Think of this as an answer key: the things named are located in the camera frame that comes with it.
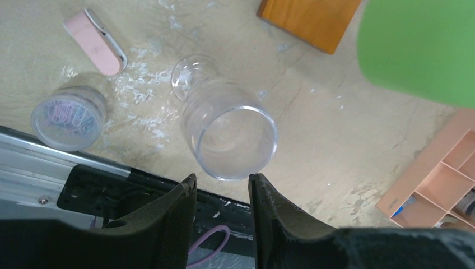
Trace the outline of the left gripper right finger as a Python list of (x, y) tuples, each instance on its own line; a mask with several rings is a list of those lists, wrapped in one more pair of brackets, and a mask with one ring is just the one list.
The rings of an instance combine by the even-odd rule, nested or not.
[(249, 176), (256, 268), (473, 268), (474, 234), (457, 229), (334, 228)]

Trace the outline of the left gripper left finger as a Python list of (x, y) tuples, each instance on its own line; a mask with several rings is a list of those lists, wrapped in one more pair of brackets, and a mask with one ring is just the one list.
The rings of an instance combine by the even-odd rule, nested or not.
[(2, 268), (185, 268), (197, 177), (100, 229), (54, 219), (1, 221)]

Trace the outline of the green plastic goblet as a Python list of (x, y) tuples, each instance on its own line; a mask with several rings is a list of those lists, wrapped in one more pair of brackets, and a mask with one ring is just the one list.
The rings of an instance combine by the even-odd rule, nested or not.
[(474, 2), (368, 1), (357, 59), (376, 86), (473, 108)]

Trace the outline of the clear wine glass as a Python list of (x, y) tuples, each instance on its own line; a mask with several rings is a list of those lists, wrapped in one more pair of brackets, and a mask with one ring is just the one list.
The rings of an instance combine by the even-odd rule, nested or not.
[(171, 87), (181, 101), (181, 131), (198, 164), (225, 181), (260, 172), (277, 149), (277, 125), (260, 100), (203, 54), (178, 62)]

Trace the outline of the wooden rack base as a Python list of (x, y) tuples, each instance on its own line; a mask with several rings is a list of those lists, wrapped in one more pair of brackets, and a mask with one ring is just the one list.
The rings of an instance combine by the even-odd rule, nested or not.
[(334, 54), (360, 0), (263, 0), (257, 16), (327, 54)]

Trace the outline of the small grey jar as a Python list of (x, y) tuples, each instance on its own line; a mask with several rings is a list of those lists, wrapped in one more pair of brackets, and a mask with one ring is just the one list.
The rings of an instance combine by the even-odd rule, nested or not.
[(37, 138), (49, 147), (66, 152), (91, 146), (103, 131), (105, 120), (104, 95), (85, 85), (54, 91), (31, 115)]

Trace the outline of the peach plastic organizer basket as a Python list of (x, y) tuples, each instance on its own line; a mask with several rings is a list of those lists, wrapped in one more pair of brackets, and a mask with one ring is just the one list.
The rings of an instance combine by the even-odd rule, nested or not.
[[(403, 228), (456, 228), (474, 232), (474, 219), (455, 205), (474, 189), (474, 109), (459, 109), (376, 203)], [(392, 215), (410, 197), (413, 204)]]

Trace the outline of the small round tin jar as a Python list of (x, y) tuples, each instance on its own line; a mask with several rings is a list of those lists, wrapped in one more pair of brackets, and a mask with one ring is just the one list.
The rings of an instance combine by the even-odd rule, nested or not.
[(474, 189), (471, 189), (456, 205), (458, 212), (465, 214), (467, 217), (474, 219)]

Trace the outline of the pink eraser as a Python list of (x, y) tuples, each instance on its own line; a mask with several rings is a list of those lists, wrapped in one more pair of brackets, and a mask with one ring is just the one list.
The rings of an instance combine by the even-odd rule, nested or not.
[(126, 68), (124, 50), (92, 9), (84, 8), (64, 20), (63, 26), (103, 75), (115, 76)]

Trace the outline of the black aluminium base frame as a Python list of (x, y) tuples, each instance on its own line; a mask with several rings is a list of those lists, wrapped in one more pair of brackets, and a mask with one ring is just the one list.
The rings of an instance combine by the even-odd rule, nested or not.
[[(165, 195), (176, 182), (87, 154), (50, 148), (33, 135), (1, 127), (1, 218), (56, 219), (99, 228)], [(254, 268), (250, 206), (197, 193), (192, 241), (217, 231), (189, 256), (195, 268)]]

